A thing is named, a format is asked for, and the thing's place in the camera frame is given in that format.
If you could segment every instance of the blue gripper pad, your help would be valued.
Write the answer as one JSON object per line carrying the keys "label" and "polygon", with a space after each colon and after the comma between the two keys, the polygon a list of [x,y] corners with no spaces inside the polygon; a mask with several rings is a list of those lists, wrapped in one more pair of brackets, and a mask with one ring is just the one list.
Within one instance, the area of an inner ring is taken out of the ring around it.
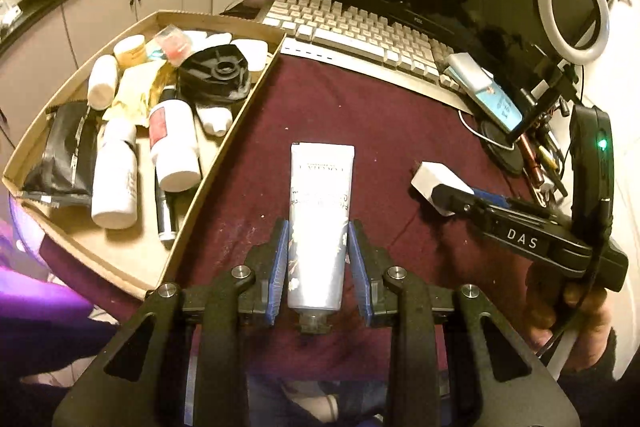
{"label": "blue gripper pad", "polygon": [[284,221],[282,230],[280,230],[280,238],[278,239],[278,247],[273,260],[273,268],[269,277],[269,292],[267,297],[267,311],[265,313],[267,322],[273,326],[280,311],[280,302],[282,301],[282,291],[284,289],[284,280],[287,275],[287,243],[289,242],[289,221]]}
{"label": "blue gripper pad", "polygon": [[349,253],[349,261],[351,264],[353,286],[356,290],[356,298],[358,299],[358,309],[360,310],[360,315],[364,318],[365,324],[369,327],[371,325],[371,317],[373,316],[371,285],[364,267],[355,227],[351,221],[348,226],[347,252]]}
{"label": "blue gripper pad", "polygon": [[492,204],[493,206],[500,206],[500,208],[511,208],[511,205],[507,201],[507,198],[505,198],[504,196],[492,194],[491,192],[485,192],[484,190],[480,190],[478,188],[474,188],[473,192],[476,197]]}

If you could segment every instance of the keyboard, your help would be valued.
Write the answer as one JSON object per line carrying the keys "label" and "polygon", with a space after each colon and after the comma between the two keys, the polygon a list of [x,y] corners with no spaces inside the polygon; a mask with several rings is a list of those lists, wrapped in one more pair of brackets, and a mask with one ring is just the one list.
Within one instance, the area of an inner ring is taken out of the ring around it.
{"label": "keyboard", "polygon": [[471,113],[444,73],[452,48],[386,17],[332,0],[274,0],[263,24],[287,33],[280,50],[367,74]]}

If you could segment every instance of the black tripod base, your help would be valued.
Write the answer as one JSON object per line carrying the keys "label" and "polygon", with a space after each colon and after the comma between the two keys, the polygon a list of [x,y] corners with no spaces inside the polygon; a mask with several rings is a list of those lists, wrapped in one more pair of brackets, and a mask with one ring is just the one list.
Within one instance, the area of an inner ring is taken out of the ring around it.
{"label": "black tripod base", "polygon": [[[500,128],[489,120],[482,120],[478,126],[478,131],[484,137],[489,140],[493,140],[496,143],[508,147],[506,141],[506,134],[503,133]],[[486,140],[480,140],[482,148],[487,153],[489,158],[504,172],[510,176],[518,177],[522,176],[522,169],[524,169],[524,159],[520,148],[516,145],[513,151],[496,147],[494,144],[487,142]]]}

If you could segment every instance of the white cable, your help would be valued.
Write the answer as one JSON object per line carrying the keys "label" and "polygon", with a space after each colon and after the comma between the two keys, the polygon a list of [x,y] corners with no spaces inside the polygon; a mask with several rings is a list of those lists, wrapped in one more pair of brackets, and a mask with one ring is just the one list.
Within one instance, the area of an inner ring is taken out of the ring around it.
{"label": "white cable", "polygon": [[494,142],[491,139],[488,139],[486,136],[482,136],[480,133],[474,131],[473,129],[471,129],[471,127],[469,127],[466,124],[465,119],[462,118],[462,111],[458,110],[458,115],[460,117],[460,121],[462,122],[462,125],[464,125],[469,131],[471,131],[471,133],[475,134],[476,136],[478,136],[479,138],[483,139],[484,141],[489,142],[490,144],[495,145],[496,147],[499,147],[500,149],[504,149],[506,151],[513,151],[513,149],[515,147],[514,145],[511,145],[511,147],[507,147],[506,145],[502,145],[501,143],[497,143],[497,142]]}

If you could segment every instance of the white jar lid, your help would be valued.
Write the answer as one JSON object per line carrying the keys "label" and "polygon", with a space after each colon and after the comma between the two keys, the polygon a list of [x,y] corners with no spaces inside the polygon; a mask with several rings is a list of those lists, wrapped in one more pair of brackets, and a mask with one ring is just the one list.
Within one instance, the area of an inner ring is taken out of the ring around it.
{"label": "white jar lid", "polygon": [[202,176],[198,156],[190,147],[166,147],[156,159],[158,184],[165,192],[183,192],[194,187]]}
{"label": "white jar lid", "polygon": [[108,140],[121,140],[131,145],[136,144],[136,126],[126,118],[114,118],[107,122],[102,136],[102,143]]}
{"label": "white jar lid", "polygon": [[118,42],[113,47],[113,54],[121,55],[123,53],[132,52],[138,49],[140,46],[144,46],[144,45],[145,45],[144,35],[132,35]]}

